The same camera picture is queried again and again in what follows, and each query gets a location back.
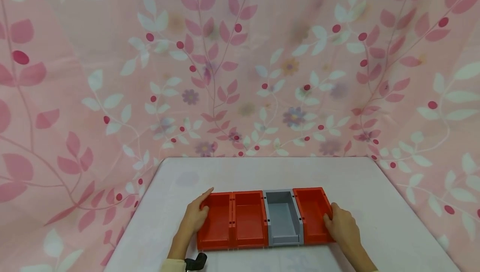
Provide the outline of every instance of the white table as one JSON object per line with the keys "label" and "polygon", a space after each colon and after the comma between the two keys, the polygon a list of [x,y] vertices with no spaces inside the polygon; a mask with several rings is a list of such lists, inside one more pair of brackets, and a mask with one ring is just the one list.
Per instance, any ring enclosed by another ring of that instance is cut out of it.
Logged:
{"label": "white table", "polygon": [[[189,202],[217,192],[322,186],[352,212],[382,272],[458,272],[369,158],[169,158],[162,162],[106,272],[158,272]],[[195,258],[195,240],[189,257]],[[336,244],[207,252],[207,272],[350,272]]]}

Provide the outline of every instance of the backdrop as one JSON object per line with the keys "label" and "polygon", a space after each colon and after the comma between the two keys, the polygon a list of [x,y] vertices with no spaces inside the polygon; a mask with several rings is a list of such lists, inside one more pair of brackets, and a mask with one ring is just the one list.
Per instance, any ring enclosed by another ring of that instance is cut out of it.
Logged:
{"label": "backdrop", "polygon": [[369,156],[480,266],[478,0],[0,4],[2,270],[101,271],[170,156]]}

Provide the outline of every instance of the hand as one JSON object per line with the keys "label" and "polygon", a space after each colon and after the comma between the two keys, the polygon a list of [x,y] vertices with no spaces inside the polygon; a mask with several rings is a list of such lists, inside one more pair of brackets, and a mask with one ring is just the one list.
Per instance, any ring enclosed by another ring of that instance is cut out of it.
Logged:
{"label": "hand", "polygon": [[180,223],[179,231],[195,234],[200,228],[202,228],[202,225],[207,218],[209,208],[208,206],[204,206],[200,209],[200,205],[212,193],[212,191],[213,188],[211,187],[197,199],[190,202]]}
{"label": "hand", "polygon": [[333,219],[327,214],[323,221],[328,232],[337,241],[340,249],[357,272],[372,272],[377,268],[368,256],[360,240],[360,229],[349,211],[332,203]]}
{"label": "hand", "polygon": [[192,235],[202,228],[208,215],[208,206],[200,209],[200,205],[212,191],[213,188],[210,188],[187,206],[185,215],[180,222],[179,230],[173,237],[172,246],[167,256],[168,259],[185,259]]}

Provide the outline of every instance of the plastic storage bin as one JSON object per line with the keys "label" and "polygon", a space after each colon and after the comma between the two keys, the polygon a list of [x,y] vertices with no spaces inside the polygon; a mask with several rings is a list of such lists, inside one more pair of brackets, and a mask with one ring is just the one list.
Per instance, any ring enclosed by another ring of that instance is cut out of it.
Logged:
{"label": "plastic storage bin", "polygon": [[234,243],[232,193],[212,193],[202,202],[201,208],[207,205],[210,210],[203,227],[197,233],[198,250],[229,249]]}
{"label": "plastic storage bin", "polygon": [[323,222],[323,215],[332,218],[332,207],[321,187],[293,189],[303,221],[303,238],[307,244],[334,242]]}
{"label": "plastic storage bin", "polygon": [[268,247],[268,222],[262,191],[233,192],[234,247]]}
{"label": "plastic storage bin", "polygon": [[303,244],[303,222],[293,190],[263,191],[269,246]]}

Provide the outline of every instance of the finger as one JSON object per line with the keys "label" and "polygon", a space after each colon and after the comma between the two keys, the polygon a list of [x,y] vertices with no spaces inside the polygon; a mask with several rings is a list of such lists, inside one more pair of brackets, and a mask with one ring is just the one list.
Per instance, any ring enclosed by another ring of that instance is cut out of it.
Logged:
{"label": "finger", "polygon": [[323,215],[323,221],[325,222],[325,227],[330,231],[332,228],[332,221],[327,214]]}
{"label": "finger", "polygon": [[195,203],[202,203],[203,200],[207,199],[207,197],[212,193],[213,187],[209,188],[205,193],[200,195],[197,199],[193,200]]}
{"label": "finger", "polygon": [[340,206],[338,206],[337,203],[335,203],[335,202],[332,203],[332,211],[333,211],[333,215],[334,215],[334,216],[337,215],[337,212],[339,212],[340,209],[341,209],[341,208],[340,208]]}
{"label": "finger", "polygon": [[208,211],[210,210],[210,208],[205,205],[203,208],[202,208],[202,211],[205,212],[205,213],[208,213]]}

